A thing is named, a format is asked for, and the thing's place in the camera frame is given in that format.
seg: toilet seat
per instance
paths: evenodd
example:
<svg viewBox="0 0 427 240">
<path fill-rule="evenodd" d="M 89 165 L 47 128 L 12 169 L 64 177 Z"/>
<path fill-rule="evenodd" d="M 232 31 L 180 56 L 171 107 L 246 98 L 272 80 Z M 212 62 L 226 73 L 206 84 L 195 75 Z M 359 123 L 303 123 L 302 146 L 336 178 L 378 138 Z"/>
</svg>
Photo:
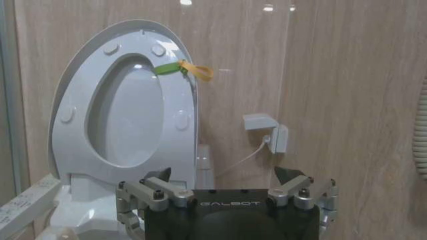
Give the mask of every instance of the toilet seat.
<svg viewBox="0 0 427 240">
<path fill-rule="evenodd" d="M 171 180 L 195 187 L 196 81 L 152 72 L 180 59 L 191 62 L 183 43 L 147 20 L 117 23 L 81 48 L 61 77 L 49 125 L 49 163 L 63 184 L 84 175 L 116 185 L 171 167 Z"/>
</svg>

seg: beige wall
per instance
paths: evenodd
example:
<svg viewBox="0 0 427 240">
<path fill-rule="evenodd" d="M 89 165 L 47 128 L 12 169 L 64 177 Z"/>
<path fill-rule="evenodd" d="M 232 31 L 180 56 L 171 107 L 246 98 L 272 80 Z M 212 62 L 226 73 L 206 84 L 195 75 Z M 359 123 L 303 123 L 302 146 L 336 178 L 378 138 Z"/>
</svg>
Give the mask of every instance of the beige wall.
<svg viewBox="0 0 427 240">
<path fill-rule="evenodd" d="M 340 187 L 335 240 L 427 239 L 411 155 L 427 1 L 299 0 L 290 15 L 280 165 Z"/>
<path fill-rule="evenodd" d="M 264 12 L 264 4 L 274 5 Z M 411 134 L 427 63 L 423 0 L 16 0 L 31 180 L 48 172 L 47 131 L 61 71 L 84 42 L 125 19 L 166 24 L 200 83 L 200 141 L 218 170 L 259 144 L 242 115 L 264 112 L 290 127 L 280 165 L 340 187 L 335 240 L 423 239 L 427 194 L 411 159 Z M 266 187 L 267 151 L 235 169 L 223 188 Z"/>
</svg>

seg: glass panel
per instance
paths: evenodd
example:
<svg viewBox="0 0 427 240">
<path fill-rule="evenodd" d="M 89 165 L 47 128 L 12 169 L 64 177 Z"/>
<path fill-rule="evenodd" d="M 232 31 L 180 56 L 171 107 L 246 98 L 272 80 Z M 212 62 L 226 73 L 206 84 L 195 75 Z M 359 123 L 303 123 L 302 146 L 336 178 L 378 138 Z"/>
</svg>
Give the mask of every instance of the glass panel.
<svg viewBox="0 0 427 240">
<path fill-rule="evenodd" d="M 0 206 L 15 197 L 11 135 L 5 98 L 5 81 L 0 51 Z"/>
</svg>

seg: power cord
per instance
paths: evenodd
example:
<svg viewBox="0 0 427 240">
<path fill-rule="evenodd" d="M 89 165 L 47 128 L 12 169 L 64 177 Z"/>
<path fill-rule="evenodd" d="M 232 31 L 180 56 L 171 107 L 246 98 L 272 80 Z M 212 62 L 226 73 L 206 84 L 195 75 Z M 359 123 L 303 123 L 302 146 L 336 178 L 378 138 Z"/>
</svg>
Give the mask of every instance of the power cord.
<svg viewBox="0 0 427 240">
<path fill-rule="evenodd" d="M 263 150 L 266 144 L 268 144 L 271 141 L 271 137 L 270 135 L 264 135 L 262 137 L 262 143 L 258 147 L 258 149 L 255 150 L 255 152 L 252 152 L 244 159 L 242 159 L 240 161 L 238 161 L 235 164 L 232 164 L 230 167 L 227 167 L 219 174 L 216 174 L 216 178 L 220 177 L 224 173 L 227 173 L 231 169 L 234 169 L 239 164 L 242 164 L 244 161 L 247 161 L 248 159 L 251 159 L 259 152 L 260 150 Z"/>
</svg>

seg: white cable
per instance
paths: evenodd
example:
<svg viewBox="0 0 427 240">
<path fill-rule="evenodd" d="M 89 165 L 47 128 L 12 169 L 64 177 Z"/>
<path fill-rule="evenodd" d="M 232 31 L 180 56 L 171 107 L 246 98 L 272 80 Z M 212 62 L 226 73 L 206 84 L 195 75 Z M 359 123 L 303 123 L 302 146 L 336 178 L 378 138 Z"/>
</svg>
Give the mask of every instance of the white cable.
<svg viewBox="0 0 427 240">
<path fill-rule="evenodd" d="M 427 180 L 427 79 L 422 83 L 422 90 L 418 100 L 412 137 L 412 155 L 416 171 L 420 177 Z"/>
<path fill-rule="evenodd" d="M 252 158 L 255 156 L 255 154 L 259 153 L 259 151 L 263 149 L 263 147 L 266 146 L 266 143 L 270 142 L 270 136 L 266 135 L 262 138 L 262 143 L 258 147 L 258 149 L 255 150 L 255 152 L 252 152 L 246 158 L 243 158 L 240 161 L 238 161 L 234 165 L 231 165 L 230 167 L 227 167 L 215 177 L 218 178 L 219 176 L 222 176 L 224 173 L 227 173 L 232 168 L 235 168 L 239 164 L 242 164 L 246 160 L 248 160 L 250 158 Z"/>
</svg>

